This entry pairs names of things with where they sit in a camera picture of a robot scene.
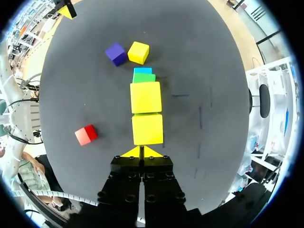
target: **yellow cube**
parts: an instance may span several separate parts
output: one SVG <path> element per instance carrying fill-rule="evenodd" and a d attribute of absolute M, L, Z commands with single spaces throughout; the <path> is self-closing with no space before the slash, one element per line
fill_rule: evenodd
<path fill-rule="evenodd" d="M 128 51 L 129 60 L 138 64 L 144 64 L 149 54 L 149 45 L 134 42 Z"/>
<path fill-rule="evenodd" d="M 135 145 L 163 143 L 162 115 L 137 114 L 132 117 Z"/>
<path fill-rule="evenodd" d="M 131 111 L 133 114 L 158 113 L 162 111 L 161 86 L 159 82 L 131 83 Z"/>

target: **cube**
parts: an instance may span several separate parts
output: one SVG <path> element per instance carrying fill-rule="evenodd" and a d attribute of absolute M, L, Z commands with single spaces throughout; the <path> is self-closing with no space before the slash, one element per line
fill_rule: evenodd
<path fill-rule="evenodd" d="M 105 53 L 109 57 L 109 59 L 115 64 L 115 66 L 121 65 L 128 59 L 124 48 L 118 43 L 114 43 L 112 46 L 110 46 L 105 51 Z"/>
<path fill-rule="evenodd" d="M 149 54 L 149 45 L 134 42 L 128 51 L 129 60 L 138 64 L 144 64 Z"/>
<path fill-rule="evenodd" d="M 136 67 L 136 68 L 134 68 L 133 75 L 135 73 L 152 74 L 152 68 L 151 67 Z"/>
<path fill-rule="evenodd" d="M 158 113 L 162 111 L 161 86 L 159 82 L 131 83 L 130 91 L 133 114 Z"/>
<path fill-rule="evenodd" d="M 155 79 L 156 79 L 156 75 L 154 74 L 135 73 L 133 74 L 132 83 L 155 82 Z"/>
<path fill-rule="evenodd" d="M 75 132 L 81 146 L 86 145 L 97 138 L 97 133 L 93 125 L 88 125 Z"/>
<path fill-rule="evenodd" d="M 163 143 L 162 115 L 137 114 L 132 117 L 135 145 Z"/>

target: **round table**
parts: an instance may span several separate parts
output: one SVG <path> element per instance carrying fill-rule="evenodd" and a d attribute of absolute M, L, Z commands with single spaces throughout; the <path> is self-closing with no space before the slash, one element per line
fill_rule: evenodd
<path fill-rule="evenodd" d="M 45 59 L 40 94 L 49 161 L 66 193 L 96 200 L 110 162 L 133 145 L 132 62 L 115 67 L 114 42 L 150 45 L 145 67 L 161 84 L 164 144 L 186 193 L 187 209 L 206 213 L 228 194 L 245 149 L 249 97 L 233 37 L 207 0 L 81 1 L 63 18 Z M 74 132 L 92 124 L 98 139 Z"/>

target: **purple cube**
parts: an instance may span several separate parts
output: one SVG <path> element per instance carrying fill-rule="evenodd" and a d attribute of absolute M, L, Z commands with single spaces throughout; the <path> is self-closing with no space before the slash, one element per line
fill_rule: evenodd
<path fill-rule="evenodd" d="M 124 51 L 124 48 L 118 43 L 114 43 L 112 46 L 110 46 L 105 51 L 105 53 L 109 57 L 109 59 L 115 64 L 115 66 L 121 65 L 128 59 L 128 55 Z"/>

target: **yellow triangle marker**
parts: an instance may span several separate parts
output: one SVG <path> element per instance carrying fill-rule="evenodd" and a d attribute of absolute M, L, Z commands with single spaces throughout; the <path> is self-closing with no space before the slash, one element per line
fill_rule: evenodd
<path fill-rule="evenodd" d="M 139 158 L 139 152 L 140 152 L 140 146 L 136 146 L 134 149 L 128 151 L 127 153 L 123 154 L 121 157 L 135 157 L 135 158 Z"/>
<path fill-rule="evenodd" d="M 153 156 L 154 158 L 163 157 L 160 153 L 157 153 L 147 146 L 143 146 L 143 152 L 145 158 L 149 158 L 150 156 Z"/>
<path fill-rule="evenodd" d="M 63 16 L 66 16 L 67 18 L 73 19 L 67 6 L 64 6 L 60 10 L 58 10 L 58 13 L 62 14 Z"/>

